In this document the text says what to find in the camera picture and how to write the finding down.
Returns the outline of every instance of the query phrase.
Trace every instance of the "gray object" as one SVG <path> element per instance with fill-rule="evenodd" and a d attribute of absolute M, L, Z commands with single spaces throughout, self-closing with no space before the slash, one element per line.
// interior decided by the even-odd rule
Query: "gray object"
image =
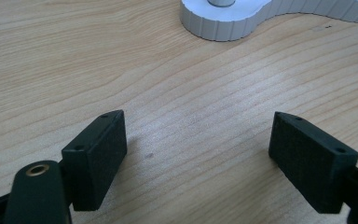
<path fill-rule="evenodd" d="M 358 22 L 358 0 L 181 0 L 180 20 L 193 35 L 231 41 L 262 21 L 287 13 L 310 13 Z"/>

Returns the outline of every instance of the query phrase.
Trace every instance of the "light wood tabletop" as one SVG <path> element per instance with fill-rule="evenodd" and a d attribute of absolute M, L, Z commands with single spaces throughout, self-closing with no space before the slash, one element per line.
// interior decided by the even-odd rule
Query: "light wood tabletop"
<path fill-rule="evenodd" d="M 358 151 L 358 24 L 279 16 L 234 42 L 179 21 L 179 0 L 0 1 L 0 196 L 14 174 L 123 109 L 128 155 L 81 223 L 345 223 L 269 158 L 275 111 Z"/>

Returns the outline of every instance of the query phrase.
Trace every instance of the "screw hole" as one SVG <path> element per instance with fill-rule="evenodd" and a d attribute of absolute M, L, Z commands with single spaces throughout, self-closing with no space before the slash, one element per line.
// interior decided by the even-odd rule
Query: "screw hole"
<path fill-rule="evenodd" d="M 345 149 L 342 148 L 342 147 L 336 148 L 336 151 L 339 152 L 339 153 L 345 153 L 345 152 L 347 152 L 347 150 L 345 150 Z"/>
<path fill-rule="evenodd" d="M 75 146 L 75 150 L 80 150 L 80 149 L 83 149 L 84 146 Z"/>
<path fill-rule="evenodd" d="M 45 173 L 48 170 L 49 166 L 47 164 L 40 164 L 40 165 L 36 165 L 31 167 L 29 170 L 27 170 L 26 174 L 28 176 L 37 176 L 37 175 L 42 175 L 43 173 Z"/>

